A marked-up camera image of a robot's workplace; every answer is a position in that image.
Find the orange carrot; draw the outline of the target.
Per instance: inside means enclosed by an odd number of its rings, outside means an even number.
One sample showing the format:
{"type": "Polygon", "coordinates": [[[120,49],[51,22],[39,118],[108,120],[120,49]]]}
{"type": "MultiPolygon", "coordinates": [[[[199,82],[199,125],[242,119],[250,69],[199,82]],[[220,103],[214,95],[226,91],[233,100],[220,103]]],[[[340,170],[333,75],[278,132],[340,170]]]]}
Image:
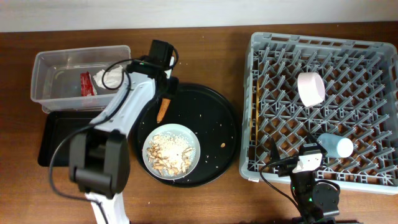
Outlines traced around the orange carrot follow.
{"type": "Polygon", "coordinates": [[[169,104],[170,104],[170,99],[168,99],[168,98],[162,99],[162,102],[161,102],[161,105],[159,108],[159,112],[158,112],[157,118],[156,118],[157,123],[160,123],[163,120],[163,118],[167,112],[167,109],[169,107],[169,104]]]}

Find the white tissue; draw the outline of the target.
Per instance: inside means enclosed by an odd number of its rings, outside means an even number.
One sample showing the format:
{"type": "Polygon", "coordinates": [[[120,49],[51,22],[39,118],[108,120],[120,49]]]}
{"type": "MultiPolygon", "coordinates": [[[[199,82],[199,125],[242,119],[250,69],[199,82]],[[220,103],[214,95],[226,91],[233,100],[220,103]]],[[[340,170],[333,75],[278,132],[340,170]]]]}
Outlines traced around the white tissue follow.
{"type": "Polygon", "coordinates": [[[104,70],[100,70],[93,76],[93,79],[99,88],[106,90],[107,86],[114,89],[122,82],[123,70],[124,68],[122,66],[111,69],[109,72],[106,72],[106,74],[104,74],[104,70]]]}

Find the light blue cup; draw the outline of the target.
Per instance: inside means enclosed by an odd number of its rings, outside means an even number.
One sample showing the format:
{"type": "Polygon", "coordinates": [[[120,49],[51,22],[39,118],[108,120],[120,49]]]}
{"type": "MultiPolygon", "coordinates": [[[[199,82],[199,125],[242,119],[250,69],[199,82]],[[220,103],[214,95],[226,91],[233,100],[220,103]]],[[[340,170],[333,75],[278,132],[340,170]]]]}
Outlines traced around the light blue cup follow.
{"type": "Polygon", "coordinates": [[[342,136],[324,133],[317,138],[318,143],[326,150],[326,157],[347,158],[353,153],[353,142],[342,136]]]}

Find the grey plate with food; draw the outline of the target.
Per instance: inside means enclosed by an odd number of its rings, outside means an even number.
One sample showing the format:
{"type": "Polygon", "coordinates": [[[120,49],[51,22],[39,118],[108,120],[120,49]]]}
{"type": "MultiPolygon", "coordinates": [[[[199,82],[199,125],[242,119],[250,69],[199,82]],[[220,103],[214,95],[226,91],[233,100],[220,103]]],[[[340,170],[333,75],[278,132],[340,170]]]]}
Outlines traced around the grey plate with food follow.
{"type": "Polygon", "coordinates": [[[200,154],[196,134],[181,124],[165,124],[155,128],[142,147],[144,167],[162,180],[175,181],[192,173],[200,154]]]}

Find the wooden chopstick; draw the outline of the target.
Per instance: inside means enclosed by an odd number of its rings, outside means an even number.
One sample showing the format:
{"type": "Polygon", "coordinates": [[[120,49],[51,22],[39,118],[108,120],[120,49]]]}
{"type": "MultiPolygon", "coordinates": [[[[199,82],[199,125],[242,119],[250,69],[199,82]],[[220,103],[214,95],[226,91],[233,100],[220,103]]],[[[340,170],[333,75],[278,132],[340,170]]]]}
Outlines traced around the wooden chopstick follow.
{"type": "Polygon", "coordinates": [[[249,121],[248,121],[248,128],[249,128],[249,141],[251,141],[251,133],[252,133],[252,95],[250,96],[250,109],[249,109],[249,121]]]}
{"type": "Polygon", "coordinates": [[[255,117],[255,146],[257,147],[258,142],[258,122],[259,122],[259,80],[256,82],[256,117],[255,117]]]}

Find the pink bowl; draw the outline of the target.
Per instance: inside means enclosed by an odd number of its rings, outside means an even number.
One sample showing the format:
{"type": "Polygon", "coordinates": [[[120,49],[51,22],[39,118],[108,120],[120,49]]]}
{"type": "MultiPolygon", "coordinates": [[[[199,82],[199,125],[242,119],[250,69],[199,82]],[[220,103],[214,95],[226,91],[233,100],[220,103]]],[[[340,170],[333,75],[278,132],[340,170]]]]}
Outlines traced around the pink bowl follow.
{"type": "Polygon", "coordinates": [[[299,97],[305,107],[313,107],[325,99],[325,86],[316,72],[300,73],[297,78],[299,97]]]}

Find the red snack wrapper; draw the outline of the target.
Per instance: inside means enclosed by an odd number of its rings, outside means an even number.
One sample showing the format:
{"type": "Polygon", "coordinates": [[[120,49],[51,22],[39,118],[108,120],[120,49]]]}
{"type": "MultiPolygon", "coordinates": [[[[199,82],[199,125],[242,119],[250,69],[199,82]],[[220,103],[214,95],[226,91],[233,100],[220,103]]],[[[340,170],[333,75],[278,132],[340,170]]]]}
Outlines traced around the red snack wrapper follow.
{"type": "Polygon", "coordinates": [[[81,85],[81,95],[82,96],[95,96],[97,92],[94,88],[91,75],[89,72],[80,74],[80,85],[81,85]]]}

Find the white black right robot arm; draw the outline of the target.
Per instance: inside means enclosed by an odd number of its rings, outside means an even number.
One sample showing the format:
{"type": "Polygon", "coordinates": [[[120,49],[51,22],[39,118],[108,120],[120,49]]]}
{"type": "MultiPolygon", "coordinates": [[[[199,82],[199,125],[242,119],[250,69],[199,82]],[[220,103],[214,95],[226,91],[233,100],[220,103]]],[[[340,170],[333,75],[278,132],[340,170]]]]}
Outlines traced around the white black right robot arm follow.
{"type": "Polygon", "coordinates": [[[290,177],[290,191],[301,217],[300,223],[334,223],[340,214],[340,186],[329,180],[316,180],[315,172],[323,164],[326,149],[311,137],[299,147],[299,153],[281,158],[275,141],[271,140],[270,166],[279,177],[290,177]]]}

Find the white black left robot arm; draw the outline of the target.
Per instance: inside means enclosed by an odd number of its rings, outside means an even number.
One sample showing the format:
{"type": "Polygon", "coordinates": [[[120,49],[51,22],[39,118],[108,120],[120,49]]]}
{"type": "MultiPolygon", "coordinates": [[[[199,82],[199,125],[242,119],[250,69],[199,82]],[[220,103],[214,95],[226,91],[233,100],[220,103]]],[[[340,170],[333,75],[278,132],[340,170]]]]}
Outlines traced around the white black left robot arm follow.
{"type": "Polygon", "coordinates": [[[123,190],[130,173],[128,136],[138,117],[155,100],[175,94],[178,78],[171,72],[178,54],[142,56],[118,62],[121,80],[109,105],[86,126],[68,134],[58,145],[69,145],[69,178],[84,196],[61,192],[53,180],[55,158],[49,164],[49,183],[59,196],[91,204],[97,223],[129,223],[123,190]]]}

